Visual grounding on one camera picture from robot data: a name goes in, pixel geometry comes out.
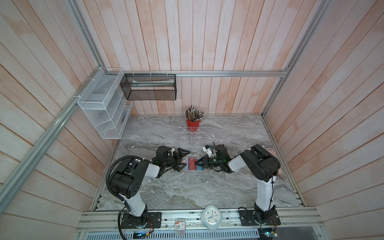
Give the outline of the red credit card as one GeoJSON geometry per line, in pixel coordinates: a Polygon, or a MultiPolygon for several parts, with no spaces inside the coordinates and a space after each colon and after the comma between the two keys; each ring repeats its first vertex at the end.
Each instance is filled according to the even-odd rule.
{"type": "Polygon", "coordinates": [[[196,171],[196,165],[195,165],[196,160],[197,160],[196,157],[188,158],[188,171],[196,171]]]}

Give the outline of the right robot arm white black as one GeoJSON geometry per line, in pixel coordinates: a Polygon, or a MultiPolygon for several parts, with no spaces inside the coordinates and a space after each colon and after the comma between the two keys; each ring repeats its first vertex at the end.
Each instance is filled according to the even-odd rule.
{"type": "Polygon", "coordinates": [[[195,162],[196,166],[216,172],[228,174],[249,168],[257,181],[256,208],[262,212],[270,212],[274,206],[274,185],[281,168],[280,161],[261,145],[254,145],[239,155],[231,158],[224,145],[214,147],[215,156],[209,154],[195,162]]]}

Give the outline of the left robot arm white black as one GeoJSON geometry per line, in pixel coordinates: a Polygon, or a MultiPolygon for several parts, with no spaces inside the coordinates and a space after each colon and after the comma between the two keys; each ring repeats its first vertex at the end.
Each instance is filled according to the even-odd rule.
{"type": "Polygon", "coordinates": [[[145,177],[160,178],[166,171],[180,172],[186,164],[183,158],[191,152],[160,146],[151,160],[138,156],[123,156],[110,166],[106,175],[108,191],[118,198],[133,217],[141,217],[147,210],[139,189],[145,177]]]}

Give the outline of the clear acrylic organizer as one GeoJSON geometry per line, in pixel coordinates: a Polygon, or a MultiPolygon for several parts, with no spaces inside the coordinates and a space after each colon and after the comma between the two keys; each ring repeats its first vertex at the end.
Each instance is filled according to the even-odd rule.
{"type": "Polygon", "coordinates": [[[177,143],[182,148],[198,148],[208,143],[209,137],[203,127],[179,127],[177,143]]]}

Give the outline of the red pencil cup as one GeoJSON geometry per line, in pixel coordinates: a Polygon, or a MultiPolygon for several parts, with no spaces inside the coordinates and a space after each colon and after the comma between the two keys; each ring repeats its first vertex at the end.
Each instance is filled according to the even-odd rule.
{"type": "Polygon", "coordinates": [[[189,119],[186,119],[186,123],[187,123],[187,129],[190,132],[196,132],[200,129],[200,121],[192,122],[189,119]]]}

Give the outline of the bundle of coloured pencils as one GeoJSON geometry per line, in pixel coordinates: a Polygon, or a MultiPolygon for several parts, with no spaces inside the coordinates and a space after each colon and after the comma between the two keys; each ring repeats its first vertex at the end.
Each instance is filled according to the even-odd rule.
{"type": "Polygon", "coordinates": [[[185,108],[184,114],[190,122],[200,122],[202,117],[204,116],[204,110],[198,109],[194,106],[190,106],[185,108]]]}

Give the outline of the white analog clock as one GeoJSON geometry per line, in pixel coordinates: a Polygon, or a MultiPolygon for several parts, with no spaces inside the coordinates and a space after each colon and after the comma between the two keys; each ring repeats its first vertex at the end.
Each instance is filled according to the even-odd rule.
{"type": "Polygon", "coordinates": [[[208,205],[201,213],[201,221],[207,229],[215,231],[223,222],[223,214],[216,206],[208,205]]]}

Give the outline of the small red white box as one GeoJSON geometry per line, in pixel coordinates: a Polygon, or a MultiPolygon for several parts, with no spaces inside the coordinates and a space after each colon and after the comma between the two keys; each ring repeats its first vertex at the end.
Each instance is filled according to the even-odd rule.
{"type": "Polygon", "coordinates": [[[175,220],[175,236],[183,237],[186,233],[186,219],[178,218],[175,220]]]}

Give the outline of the pink case on table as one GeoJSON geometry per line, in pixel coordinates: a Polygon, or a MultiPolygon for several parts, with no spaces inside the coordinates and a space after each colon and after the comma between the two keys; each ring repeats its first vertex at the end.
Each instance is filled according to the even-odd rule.
{"type": "Polygon", "coordinates": [[[277,153],[274,150],[268,150],[269,153],[271,153],[276,158],[278,157],[277,153]]]}

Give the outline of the left blue circuit board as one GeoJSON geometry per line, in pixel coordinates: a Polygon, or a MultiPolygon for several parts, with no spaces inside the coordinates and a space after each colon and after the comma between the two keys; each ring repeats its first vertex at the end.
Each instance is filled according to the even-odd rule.
{"type": "Polygon", "coordinates": [[[150,232],[134,232],[133,233],[133,239],[145,239],[150,235],[150,232]]]}

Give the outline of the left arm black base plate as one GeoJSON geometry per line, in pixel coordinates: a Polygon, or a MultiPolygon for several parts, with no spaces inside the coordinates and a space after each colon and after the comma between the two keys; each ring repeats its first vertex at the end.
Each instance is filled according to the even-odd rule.
{"type": "Polygon", "coordinates": [[[150,227],[160,228],[161,221],[161,212],[144,212],[141,217],[135,217],[128,213],[123,213],[120,226],[122,229],[149,229],[150,227]]]}

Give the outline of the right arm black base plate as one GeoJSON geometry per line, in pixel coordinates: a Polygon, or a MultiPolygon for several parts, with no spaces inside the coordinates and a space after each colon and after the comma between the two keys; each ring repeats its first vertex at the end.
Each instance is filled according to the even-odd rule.
{"type": "Polygon", "coordinates": [[[262,225],[271,225],[279,226],[281,225],[280,217],[276,209],[271,209],[269,211],[263,212],[261,210],[239,210],[238,211],[242,226],[259,226],[262,225]]]}

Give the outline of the aluminium frame rail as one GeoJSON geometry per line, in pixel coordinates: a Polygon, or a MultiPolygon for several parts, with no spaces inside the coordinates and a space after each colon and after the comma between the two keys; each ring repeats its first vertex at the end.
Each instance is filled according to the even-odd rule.
{"type": "Polygon", "coordinates": [[[272,77],[282,78],[288,72],[282,70],[250,70],[250,71],[122,71],[123,74],[132,74],[134,76],[149,75],[154,76],[170,76],[183,78],[193,77],[272,77]]]}

